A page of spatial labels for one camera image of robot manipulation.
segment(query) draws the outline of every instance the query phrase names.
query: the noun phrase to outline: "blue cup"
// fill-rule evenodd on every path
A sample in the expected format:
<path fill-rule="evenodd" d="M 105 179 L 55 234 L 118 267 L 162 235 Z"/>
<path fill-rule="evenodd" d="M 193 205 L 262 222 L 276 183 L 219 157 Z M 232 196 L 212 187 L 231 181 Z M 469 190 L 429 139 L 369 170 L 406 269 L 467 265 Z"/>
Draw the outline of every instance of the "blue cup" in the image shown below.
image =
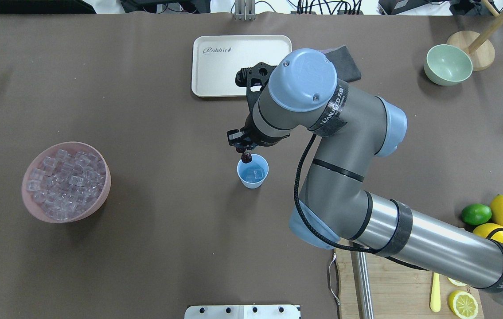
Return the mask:
<path fill-rule="evenodd" d="M 258 188 L 267 178 L 269 164 L 261 155 L 251 154 L 252 161 L 244 163 L 239 160 L 238 176 L 243 185 L 247 188 Z"/>

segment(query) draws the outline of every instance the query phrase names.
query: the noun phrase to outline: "wooden stand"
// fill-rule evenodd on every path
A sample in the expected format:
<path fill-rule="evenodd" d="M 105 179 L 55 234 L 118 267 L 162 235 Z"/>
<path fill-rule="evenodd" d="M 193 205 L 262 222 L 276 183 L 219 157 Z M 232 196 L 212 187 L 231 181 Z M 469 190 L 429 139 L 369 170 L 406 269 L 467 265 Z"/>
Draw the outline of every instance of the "wooden stand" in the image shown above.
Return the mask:
<path fill-rule="evenodd" d="M 488 38 L 503 25 L 503 12 L 496 16 L 494 22 L 481 34 L 473 31 L 456 32 L 446 44 L 454 45 L 466 52 L 472 60 L 473 70 L 487 69 L 494 63 L 495 49 Z"/>

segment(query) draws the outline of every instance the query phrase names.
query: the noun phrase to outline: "lemon slice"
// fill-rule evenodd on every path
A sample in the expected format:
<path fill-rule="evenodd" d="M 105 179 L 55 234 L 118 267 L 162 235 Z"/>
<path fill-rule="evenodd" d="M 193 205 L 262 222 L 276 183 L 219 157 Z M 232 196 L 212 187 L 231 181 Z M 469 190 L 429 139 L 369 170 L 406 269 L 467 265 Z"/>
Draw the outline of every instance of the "lemon slice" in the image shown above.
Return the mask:
<path fill-rule="evenodd" d="M 457 285 L 458 287 L 465 287 L 465 286 L 467 286 L 467 284 L 463 283 L 462 281 L 457 281 L 457 280 L 454 280 L 454 279 L 452 279 L 452 278 L 448 278 L 448 277 L 446 277 L 446 278 L 447 278 L 447 279 L 448 279 L 448 281 L 450 281 L 453 285 Z"/>
<path fill-rule="evenodd" d="M 466 291 L 456 290 L 448 296 L 448 306 L 458 318 L 473 319 L 478 315 L 478 303 Z"/>

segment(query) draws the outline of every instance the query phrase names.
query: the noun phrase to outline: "metal clamp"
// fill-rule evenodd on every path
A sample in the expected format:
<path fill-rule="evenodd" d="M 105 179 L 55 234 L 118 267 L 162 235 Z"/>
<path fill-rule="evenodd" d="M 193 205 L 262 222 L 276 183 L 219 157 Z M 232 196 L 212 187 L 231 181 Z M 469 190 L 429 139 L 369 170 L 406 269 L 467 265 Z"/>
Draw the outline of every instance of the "metal clamp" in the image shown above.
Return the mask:
<path fill-rule="evenodd" d="M 235 20 L 255 20 L 255 0 L 235 0 Z"/>

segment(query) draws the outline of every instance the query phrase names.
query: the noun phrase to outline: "brown tablecloth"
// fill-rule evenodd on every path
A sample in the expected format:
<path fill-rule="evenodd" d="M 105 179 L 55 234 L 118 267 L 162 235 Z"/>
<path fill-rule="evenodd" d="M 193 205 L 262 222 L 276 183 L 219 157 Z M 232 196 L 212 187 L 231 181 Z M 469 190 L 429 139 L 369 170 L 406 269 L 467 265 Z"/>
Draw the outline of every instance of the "brown tablecloth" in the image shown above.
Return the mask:
<path fill-rule="evenodd" d="M 182 318 L 188 305 L 241 303 L 336 318 L 330 252 L 287 227 L 309 133 L 258 149 L 269 176 L 244 188 L 225 132 L 243 125 L 247 104 L 191 93 L 193 41 L 284 34 L 294 49 L 346 44 L 363 74 L 353 85 L 409 118 L 405 141 L 375 159 L 365 188 L 458 225 L 462 207 L 503 194 L 503 27 L 492 36 L 494 64 L 461 85 L 434 85 L 423 61 L 454 32 L 490 21 L 0 16 L 0 318 Z M 93 216 L 53 225 L 26 211 L 20 183 L 37 154 L 63 141 L 101 151 L 112 186 Z M 503 318 L 503 307 L 482 302 L 487 318 Z"/>

